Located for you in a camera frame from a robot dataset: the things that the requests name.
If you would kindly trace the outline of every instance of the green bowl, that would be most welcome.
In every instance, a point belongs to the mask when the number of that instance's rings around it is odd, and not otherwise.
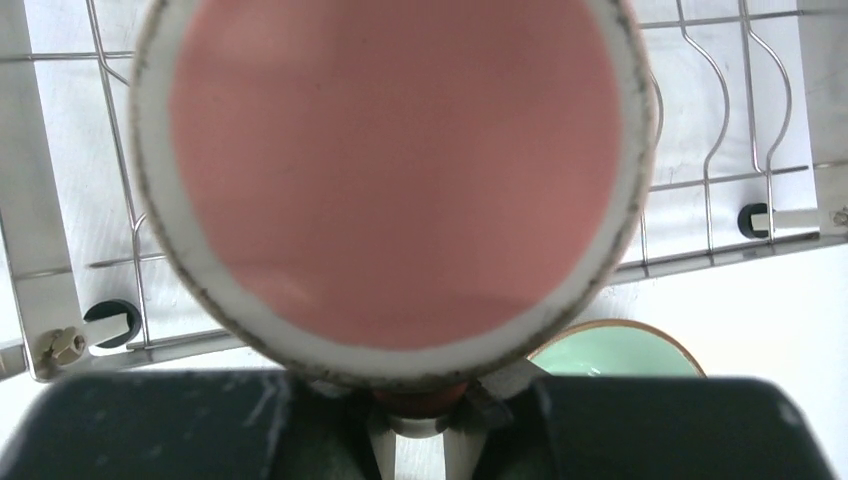
[[[552,375],[706,376],[676,340],[631,320],[599,320],[568,329],[530,355]]]

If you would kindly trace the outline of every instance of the dish rack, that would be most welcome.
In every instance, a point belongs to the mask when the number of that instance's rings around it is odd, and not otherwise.
[[[846,242],[844,0],[631,3],[658,156],[612,282]],[[127,78],[148,4],[0,2],[0,379],[242,345],[182,288],[134,189]]]

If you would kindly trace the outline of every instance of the metal wire rack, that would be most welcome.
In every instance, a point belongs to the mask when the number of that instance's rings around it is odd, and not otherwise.
[[[0,28],[0,277],[8,270],[9,279],[0,318],[8,307],[24,339],[0,350],[0,378],[28,367],[49,380],[241,345],[180,286],[133,189],[126,72],[148,3],[0,5],[9,27]],[[848,145],[825,126],[844,115],[832,106],[848,104],[848,87],[820,85],[834,76],[848,85],[844,60],[819,54],[848,36],[837,3],[632,2],[653,65],[658,160],[614,283],[846,241]],[[83,320],[110,299],[137,312]],[[88,348],[119,334],[133,338]]]

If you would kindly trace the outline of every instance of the metal frame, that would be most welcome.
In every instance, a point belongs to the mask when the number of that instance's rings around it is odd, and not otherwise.
[[[47,215],[52,219],[50,228],[40,232],[23,231],[21,225],[15,224],[15,218],[20,217],[20,212],[13,212],[15,215],[0,215],[0,227],[3,228],[3,238],[5,239],[7,258],[10,263],[10,272],[12,272],[12,284],[16,293],[18,310],[20,316],[21,329],[24,332],[24,348],[12,347],[4,349],[3,359],[4,365],[14,365],[14,368],[0,368],[0,378],[3,376],[17,373],[24,364],[29,365],[30,373],[38,380],[50,380],[56,375],[65,371],[81,371],[92,369],[117,369],[131,368],[143,366],[160,361],[173,360],[181,357],[207,353],[227,348],[235,348],[242,344],[232,337],[226,331],[212,331],[191,334],[181,337],[171,337],[164,340],[152,339],[150,335],[149,322],[147,318],[147,308],[145,305],[145,285],[142,278],[141,264],[142,262],[161,261],[165,256],[161,253],[142,255],[139,247],[139,231],[144,225],[145,215],[136,210],[132,196],[132,181],[128,173],[128,166],[123,151],[120,132],[118,128],[118,114],[115,108],[115,101],[112,94],[112,82],[119,82],[128,85],[126,78],[122,77],[109,65],[109,61],[113,59],[132,58],[131,51],[106,51],[103,47],[103,41],[100,33],[100,24],[97,16],[97,10],[94,0],[85,0],[88,10],[88,19],[91,29],[92,38],[94,40],[95,51],[84,53],[49,53],[49,54],[33,54],[29,52],[28,42],[25,48],[22,48],[21,53],[13,53],[11,55],[0,56],[0,66],[4,65],[21,65],[22,68],[31,70],[28,74],[32,77],[32,83],[35,84],[35,72],[33,64],[35,62],[54,62],[54,61],[75,61],[75,60],[97,60],[100,72],[100,81],[103,88],[103,94],[106,100],[108,110],[109,124],[114,143],[115,157],[118,163],[122,191],[124,194],[126,214],[129,220],[130,229],[127,234],[131,237],[132,254],[130,257],[113,258],[110,260],[100,261],[89,264],[90,269],[110,268],[117,265],[132,264],[135,276],[135,283],[139,297],[139,311],[142,320],[141,340],[132,342],[127,345],[127,352],[108,356],[93,356],[82,355],[79,361],[72,362],[67,366],[56,368],[55,362],[45,362],[45,348],[43,338],[45,335],[55,334],[57,329],[65,327],[74,327],[80,329],[82,334],[86,334],[84,329],[86,326],[80,318],[77,318],[76,312],[79,310],[79,303],[76,299],[76,291],[73,284],[73,276],[70,262],[67,259],[67,249],[62,251],[64,232],[61,224],[61,216],[59,214],[58,199],[55,196],[55,188],[50,185],[39,185],[38,192],[30,193],[33,198],[38,199],[38,204],[42,205]],[[664,275],[681,273],[686,271],[709,268],[717,265],[726,265],[731,263],[742,262],[754,258],[762,258],[784,253],[803,251],[813,248],[820,248],[830,245],[836,245],[848,241],[846,233],[848,227],[837,222],[839,212],[843,207],[848,205],[848,198],[842,199],[833,198],[832,193],[827,195],[819,195],[820,209],[812,212],[774,212],[772,208],[768,209],[768,213],[754,219],[758,229],[766,230],[768,237],[762,241],[745,242],[738,245],[728,247],[717,247],[713,233],[713,194],[712,187],[728,182],[739,182],[751,179],[762,179],[766,184],[767,198],[765,203],[769,206],[774,204],[774,188],[773,180],[775,177],[798,173],[809,170],[806,165],[773,169],[772,159],[775,151],[780,148],[781,143],[787,132],[790,118],[793,113],[793,97],[790,85],[790,79],[784,68],[783,62],[768,43],[766,43],[756,33],[753,22],[768,20],[783,17],[799,17],[806,18],[808,16],[827,16],[845,15],[846,10],[836,9],[836,2],[830,8],[827,1],[824,0],[799,0],[799,5],[809,8],[798,8],[791,11],[768,13],[768,14],[751,14],[748,9],[747,0],[739,0],[739,15],[720,18],[707,19],[687,19],[685,16],[682,0],[676,1],[678,19],[676,21],[664,21],[643,23],[641,26],[645,30],[651,29],[678,29],[683,41],[685,41],[692,49],[694,49],[707,62],[715,72],[716,81],[721,87],[724,98],[724,118],[719,134],[717,135],[712,148],[707,153],[703,160],[703,175],[700,180],[667,183],[655,185],[651,188],[652,193],[679,190],[691,187],[701,187],[704,191],[704,212],[706,218],[705,224],[705,248],[698,251],[691,251],[681,255],[671,257],[651,257],[649,255],[649,235],[646,228],[645,215],[642,215],[640,229],[638,233],[641,246],[641,259],[636,262],[622,264],[617,273],[612,279],[612,283],[630,282],[645,278],[654,278]],[[716,63],[716,60],[704,47],[696,42],[689,35],[689,28],[702,25],[717,25],[717,24],[734,24],[738,23],[740,27],[740,35],[743,43],[743,54],[745,60],[745,84],[747,93],[747,112],[748,126],[750,132],[750,155],[751,155],[751,172],[746,174],[731,175],[731,176],[713,176],[710,171],[710,164],[716,152],[724,143],[730,119],[731,98],[728,91],[728,83],[725,79],[722,70]],[[785,88],[785,114],[782,127],[777,138],[769,147],[768,153],[764,162],[759,158],[757,144],[759,138],[757,135],[756,110],[754,108],[753,92],[754,82],[751,72],[751,50],[752,48],[760,48],[771,58],[775,68],[780,73],[783,79]],[[658,104],[659,104],[659,125],[657,129],[656,141],[659,142],[663,135],[663,126],[666,121],[666,111],[663,103],[663,91],[656,78],[653,78],[653,84],[656,89]],[[35,112],[36,116],[40,116],[41,112]],[[42,145],[36,145],[42,149],[36,158],[40,162],[46,162],[40,166],[44,172],[49,172],[49,177],[41,177],[42,182],[47,178],[52,180],[52,170],[50,168],[49,154],[44,151],[46,147],[46,139]],[[0,165],[0,167],[9,170],[15,168],[20,169],[20,165]],[[828,175],[832,175],[834,170],[841,172],[848,171],[848,160],[846,159],[813,159],[813,169],[816,172],[818,183],[818,172],[828,171]],[[826,204],[821,201],[822,197],[828,198]],[[0,195],[0,214],[8,214],[16,207],[13,202],[6,198],[2,201],[3,196]],[[799,219],[803,219],[803,226],[817,227],[818,232],[804,233],[800,235],[784,236],[780,235],[780,230],[786,227],[799,226]],[[29,242],[33,236],[45,237],[50,239],[50,245],[60,259],[52,265],[41,265],[36,263],[36,266],[31,266],[27,259],[27,253],[21,253],[20,245],[23,242]],[[57,286],[57,282],[61,282],[61,288]],[[61,302],[58,300],[57,291],[64,292],[61,295]],[[119,329],[122,319],[113,319],[113,328],[110,335],[114,335]],[[89,339],[89,345],[96,344],[98,339]],[[20,355],[16,352],[25,353],[26,363],[23,361],[10,361],[9,359],[18,359]]]

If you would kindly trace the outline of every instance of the bowl rim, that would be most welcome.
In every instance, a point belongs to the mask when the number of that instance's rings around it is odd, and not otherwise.
[[[692,355],[692,353],[689,352],[689,350],[687,350],[686,347],[684,347],[683,344],[677,341],[674,337],[660,330],[657,327],[648,325],[647,323],[637,322],[636,320],[628,320],[624,318],[605,318],[600,320],[590,320],[588,322],[580,323],[573,327],[566,328],[565,330],[545,342],[541,347],[537,348],[536,350],[533,350],[533,352],[527,355],[527,359],[532,361],[533,358],[540,355],[544,350],[548,349],[549,347],[552,347],[556,343],[559,343],[561,340],[565,340],[566,338],[571,337],[572,335],[606,327],[632,328],[635,330],[641,330],[655,337],[659,337],[660,339],[665,340],[666,342],[671,344],[672,347],[674,347],[678,352],[680,352],[680,354],[683,355],[686,361],[689,362],[690,365],[692,365],[692,368],[695,369],[695,372],[698,374],[699,377],[707,377],[706,372],[704,372],[704,369],[701,367],[701,364],[698,363],[698,360],[695,359],[695,356]]]

